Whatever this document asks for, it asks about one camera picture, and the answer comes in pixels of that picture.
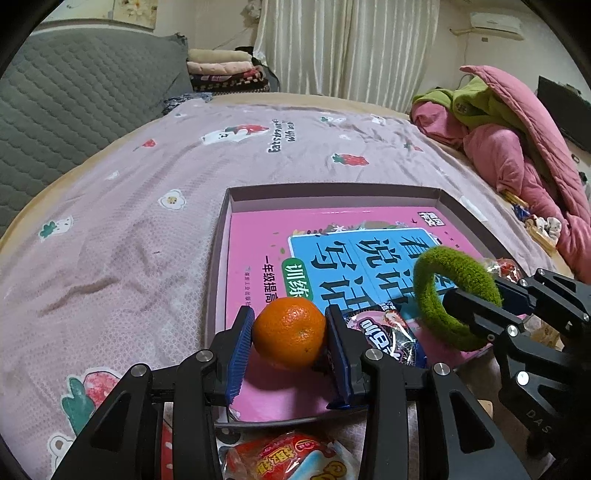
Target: green hair scrunchie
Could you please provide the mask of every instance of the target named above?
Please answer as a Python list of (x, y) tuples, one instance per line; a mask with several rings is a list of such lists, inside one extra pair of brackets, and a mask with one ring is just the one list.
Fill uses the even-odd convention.
[(414, 265), (414, 292), (423, 321), (440, 340), (463, 352), (484, 347), (486, 339), (470, 332), (465, 323), (449, 315), (435, 289), (435, 274), (443, 275), (472, 295), (502, 306), (501, 294), (484, 266), (463, 252), (449, 247), (432, 247)]

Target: plastic bag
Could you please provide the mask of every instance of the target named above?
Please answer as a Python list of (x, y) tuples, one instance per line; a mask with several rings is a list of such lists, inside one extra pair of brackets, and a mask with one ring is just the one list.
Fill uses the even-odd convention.
[(499, 258), (497, 260), (494, 258), (484, 258), (482, 264), (491, 275), (511, 280), (513, 283), (517, 283), (523, 278), (523, 274), (517, 263), (510, 258)]
[(371, 348), (377, 348), (404, 365), (425, 368), (427, 357), (413, 331), (391, 304), (378, 310), (363, 310), (345, 317), (347, 327), (360, 330)]
[(339, 443), (290, 432), (230, 448), (223, 477), (235, 480), (356, 480), (355, 458)]

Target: white curtain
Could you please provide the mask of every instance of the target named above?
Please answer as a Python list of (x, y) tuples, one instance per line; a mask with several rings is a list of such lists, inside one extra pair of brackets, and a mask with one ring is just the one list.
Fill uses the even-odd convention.
[(439, 0), (263, 0), (255, 57), (284, 92), (405, 111), (438, 16)]

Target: orange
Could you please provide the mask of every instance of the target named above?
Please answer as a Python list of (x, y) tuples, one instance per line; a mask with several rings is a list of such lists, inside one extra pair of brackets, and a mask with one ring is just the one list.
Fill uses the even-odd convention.
[(286, 297), (273, 300), (252, 326), (256, 351), (277, 368), (311, 367), (324, 344), (326, 319), (310, 300)]

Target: television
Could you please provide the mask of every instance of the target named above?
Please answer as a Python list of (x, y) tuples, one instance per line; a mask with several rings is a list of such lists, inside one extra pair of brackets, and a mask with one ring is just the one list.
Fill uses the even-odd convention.
[(591, 103), (544, 77), (538, 80), (537, 95), (560, 132), (577, 147), (591, 152)]

